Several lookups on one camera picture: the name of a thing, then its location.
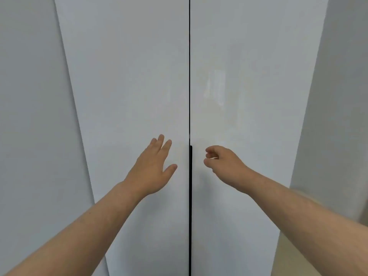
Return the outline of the person's left hand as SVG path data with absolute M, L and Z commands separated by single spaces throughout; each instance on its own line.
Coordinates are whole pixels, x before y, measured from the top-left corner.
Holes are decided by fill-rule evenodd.
M 141 198 L 158 192 L 169 182 L 162 180 L 162 173 L 167 168 L 164 164 L 172 146 L 172 140 L 163 142 L 160 150 L 154 150 L 157 139 L 151 140 L 124 179 L 124 183 L 131 185 L 134 192 Z

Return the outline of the white refrigerator door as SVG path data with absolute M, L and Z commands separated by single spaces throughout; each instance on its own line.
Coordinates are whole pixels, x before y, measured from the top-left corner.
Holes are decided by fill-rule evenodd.
M 55 4 L 94 201 L 160 134 L 178 166 L 113 241 L 109 276 L 188 276 L 189 0 Z
M 290 186 L 327 4 L 190 0 L 191 276 L 270 276 L 279 229 L 205 149 Z

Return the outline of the person's right hand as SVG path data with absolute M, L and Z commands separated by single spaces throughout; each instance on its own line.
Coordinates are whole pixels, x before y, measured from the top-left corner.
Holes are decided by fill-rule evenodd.
M 205 151 L 205 158 L 219 158 L 218 167 L 211 170 L 222 182 L 244 194 L 250 194 L 256 176 L 254 170 L 246 166 L 236 153 L 223 146 L 210 146 Z

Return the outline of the person's right forearm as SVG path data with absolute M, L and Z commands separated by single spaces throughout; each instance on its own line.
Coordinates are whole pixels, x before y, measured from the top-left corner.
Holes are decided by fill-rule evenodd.
M 368 227 L 250 168 L 247 194 L 321 276 L 368 276 Z

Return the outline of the person's left forearm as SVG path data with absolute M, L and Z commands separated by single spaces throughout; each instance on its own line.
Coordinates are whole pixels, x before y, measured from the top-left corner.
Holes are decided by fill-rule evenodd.
M 127 218 L 145 196 L 144 188 L 135 182 L 117 184 L 4 276 L 92 276 Z

